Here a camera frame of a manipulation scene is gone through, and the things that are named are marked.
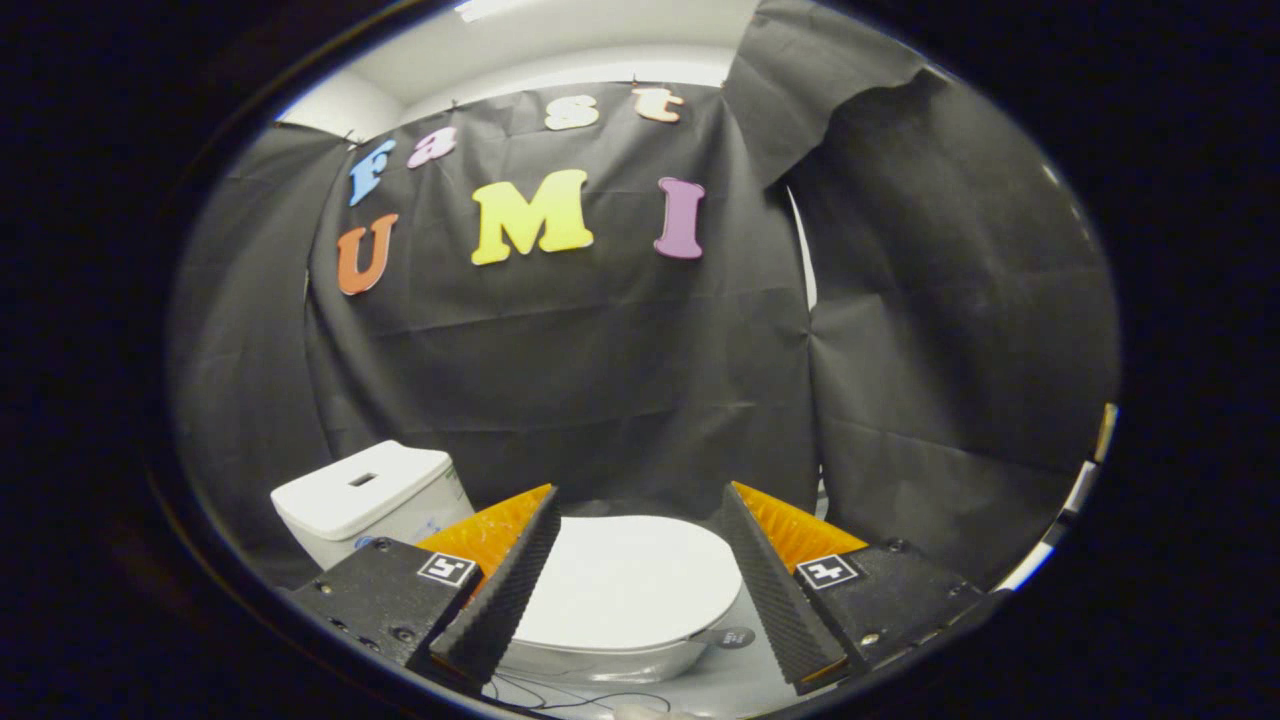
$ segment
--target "cable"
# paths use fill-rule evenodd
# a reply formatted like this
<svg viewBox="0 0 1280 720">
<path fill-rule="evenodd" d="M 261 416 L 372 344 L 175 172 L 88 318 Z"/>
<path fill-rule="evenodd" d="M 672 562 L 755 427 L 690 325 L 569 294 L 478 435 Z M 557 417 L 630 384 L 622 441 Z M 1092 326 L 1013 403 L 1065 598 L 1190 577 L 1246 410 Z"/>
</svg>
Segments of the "cable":
<svg viewBox="0 0 1280 720">
<path fill-rule="evenodd" d="M 570 697 L 576 697 L 577 700 L 582 701 L 582 702 L 566 702 L 566 703 L 558 703 L 558 705 L 547 705 L 547 698 L 544 698 L 543 696 L 538 694 L 536 692 L 534 692 L 534 691 L 531 691 L 531 689 L 521 685 L 520 683 L 516 683 L 513 679 L 511 679 L 509 675 L 503 675 L 500 673 L 494 673 L 494 676 L 495 678 L 502 678 L 508 684 L 516 685 L 517 688 L 525 691 L 526 693 L 536 697 L 540 701 L 539 705 L 534 705 L 534 706 L 517 706 L 517 707 L 524 707 L 525 710 L 552 710 L 552 708 L 557 708 L 557 707 L 581 707 L 584 705 L 599 705 L 600 707 L 604 707 L 605 710 L 613 710 L 613 707 L 611 707 L 608 705 L 604 705 L 603 702 L 596 702 L 596 701 L 600 701 L 600 700 L 604 700 L 604 698 L 609 698 L 609 697 L 641 696 L 641 697 L 652 697 L 654 700 L 660 700 L 662 703 L 667 706 L 667 708 L 663 712 L 671 712 L 671 701 L 667 700 L 667 698 L 664 698 L 664 697 L 662 697 L 662 696 L 653 694 L 653 693 L 621 692 L 621 693 L 608 693 L 608 694 L 602 694 L 602 696 L 596 696 L 596 697 L 593 697 L 593 698 L 586 698 L 586 697 L 582 697 L 580 694 L 571 693 L 571 692 L 568 692 L 566 689 L 557 688 L 556 685 L 548 685 L 545 683 L 539 683 L 538 680 L 529 680 L 526 678 L 520 678 L 520 680 L 524 682 L 524 683 L 529 683 L 531 685 L 538 685 L 538 687 L 541 687 L 541 688 L 556 691 L 558 693 L 567 694 Z M 498 689 L 498 685 L 494 684 L 494 693 L 497 693 L 497 689 Z"/>
<path fill-rule="evenodd" d="M 503 705 L 509 705 L 509 706 L 520 707 L 520 708 L 524 708 L 524 710 L 539 710 L 539 708 L 541 708 L 541 707 L 544 707 L 547 705 L 547 698 L 545 697 L 535 693 L 534 691 L 526 688 L 525 685 L 521 685 L 520 683 L 512 680 L 511 678 L 508 678 L 506 675 L 498 675 L 498 674 L 494 674 L 494 676 L 495 678 L 502 678 L 508 685 L 515 685 L 516 688 L 520 688 L 520 689 L 525 691 L 526 693 L 529 693 L 529 694 L 531 694 L 531 696 L 534 696 L 534 697 L 538 698 L 538 705 L 517 705 L 517 703 L 509 702 L 509 701 L 499 701 Z M 493 688 L 494 688 L 494 693 L 497 694 L 498 684 L 494 683 Z"/>
<path fill-rule="evenodd" d="M 627 696 L 627 694 L 637 694 L 637 696 L 643 696 L 643 697 L 652 697 L 654 700 L 660 700 L 667 706 L 667 710 L 664 710 L 663 712 L 671 712 L 671 701 L 669 700 L 667 700 L 667 698 L 664 698 L 662 696 L 655 696 L 653 693 L 631 693 L 631 692 L 627 692 L 627 693 L 602 694 L 599 697 L 594 697 L 594 698 L 588 700 L 585 702 L 568 702 L 568 703 L 564 703 L 564 705 L 544 705 L 544 706 L 539 707 L 538 710 L 550 710 L 553 707 L 577 707 L 580 705 L 588 705 L 588 703 L 599 705 L 602 707 L 609 707 L 608 705 L 604 705 L 604 703 L 600 703 L 600 702 L 595 702 L 595 701 L 604 700 L 607 697 L 620 697 L 620 696 Z"/>
</svg>

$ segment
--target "yellow letter m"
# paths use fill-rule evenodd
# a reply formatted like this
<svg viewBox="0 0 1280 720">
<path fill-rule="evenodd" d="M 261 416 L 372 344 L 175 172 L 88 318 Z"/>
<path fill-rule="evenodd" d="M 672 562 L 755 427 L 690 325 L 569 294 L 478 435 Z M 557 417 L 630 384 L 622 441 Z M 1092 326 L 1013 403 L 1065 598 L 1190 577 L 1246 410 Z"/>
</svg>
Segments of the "yellow letter m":
<svg viewBox="0 0 1280 720">
<path fill-rule="evenodd" d="M 521 255 L 529 255 L 535 240 L 547 252 L 591 245 L 591 231 L 582 223 L 584 182 L 584 170 L 557 170 L 543 178 L 531 202 L 525 202 L 509 182 L 495 182 L 472 192 L 471 199 L 480 204 L 480 245 L 471 254 L 471 261 L 488 265 L 506 260 L 511 249 L 502 242 L 504 229 Z M 539 238 L 538 231 L 544 224 L 547 231 Z"/>
</svg>

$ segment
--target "white toilet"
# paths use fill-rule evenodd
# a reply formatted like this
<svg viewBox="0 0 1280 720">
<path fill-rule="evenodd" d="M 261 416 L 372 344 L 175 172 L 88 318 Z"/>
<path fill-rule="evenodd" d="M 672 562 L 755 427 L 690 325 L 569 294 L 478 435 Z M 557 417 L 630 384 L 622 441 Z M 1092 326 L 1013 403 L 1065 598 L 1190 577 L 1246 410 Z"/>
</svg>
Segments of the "white toilet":
<svg viewBox="0 0 1280 720">
<path fill-rule="evenodd" d="M 557 684 L 653 683 L 707 648 L 742 587 L 733 552 L 692 523 L 650 515 L 564 518 L 498 666 Z"/>
<path fill-rule="evenodd" d="M 325 570 L 375 537 L 412 544 L 474 512 L 447 452 L 390 439 L 275 488 L 271 503 Z"/>
</svg>

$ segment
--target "toilet seat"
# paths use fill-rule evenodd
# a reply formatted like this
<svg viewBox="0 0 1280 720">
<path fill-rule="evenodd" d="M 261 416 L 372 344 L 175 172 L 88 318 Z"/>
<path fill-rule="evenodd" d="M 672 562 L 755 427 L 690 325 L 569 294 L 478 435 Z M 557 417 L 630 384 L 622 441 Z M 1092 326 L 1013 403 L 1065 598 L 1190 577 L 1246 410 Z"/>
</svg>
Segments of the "toilet seat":
<svg viewBox="0 0 1280 720">
<path fill-rule="evenodd" d="M 512 643 L 609 655 L 680 644 L 741 585 L 728 543 L 692 523 L 563 518 Z"/>
</svg>

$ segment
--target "black cloth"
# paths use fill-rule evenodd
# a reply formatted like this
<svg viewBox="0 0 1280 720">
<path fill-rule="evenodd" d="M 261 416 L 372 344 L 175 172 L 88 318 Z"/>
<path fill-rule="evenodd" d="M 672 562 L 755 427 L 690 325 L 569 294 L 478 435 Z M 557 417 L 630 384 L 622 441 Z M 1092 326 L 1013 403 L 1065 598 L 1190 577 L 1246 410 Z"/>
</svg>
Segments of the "black cloth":
<svg viewBox="0 0 1280 720">
<path fill-rule="evenodd" d="M 763 0 L 724 78 L 751 164 L 771 184 L 822 142 L 831 113 L 873 87 L 904 85 L 924 59 L 809 0 Z"/>
<path fill-rule="evenodd" d="M 922 70 L 787 173 L 817 278 L 831 519 L 991 587 L 1057 516 L 1116 400 L 1115 295 L 1043 154 Z"/>
<path fill-rule="evenodd" d="M 306 373 L 306 259 L 347 143 L 271 128 L 197 219 L 168 332 L 173 423 L 187 475 L 227 537 L 273 582 L 319 571 L 275 514 L 280 480 L 332 462 Z"/>
<path fill-rule="evenodd" d="M 814 507 L 809 314 L 786 193 L 750 179 L 718 88 L 666 87 L 685 99 L 671 105 L 678 123 L 640 117 L 630 83 L 595 83 L 475 102 L 351 152 L 326 138 L 323 159 L 273 155 L 270 138 L 292 131 L 264 136 L 251 158 L 282 170 L 279 193 L 250 201 L 241 179 L 220 191 L 183 269 L 201 290 L 175 310 L 175 337 L 210 338 L 183 356 L 177 411 L 234 542 L 297 556 L 268 493 L 383 439 L 449 452 L 476 509 L 550 482 L 571 511 L 698 520 L 728 480 Z M 570 95 L 595 97 L 599 120 L 547 129 L 547 104 Z M 445 126 L 457 147 L 408 169 L 416 141 Z M 388 137 L 378 187 L 351 208 L 348 170 Z M 588 173 L 594 243 L 474 265 L 471 193 L 508 181 L 532 199 L 562 169 Z M 654 251 L 663 177 L 707 190 L 700 259 Z M 338 237 L 388 213 L 384 275 L 343 295 Z M 202 269 L 233 245 L 232 269 Z M 296 579 L 302 560 L 264 571 Z"/>
</svg>

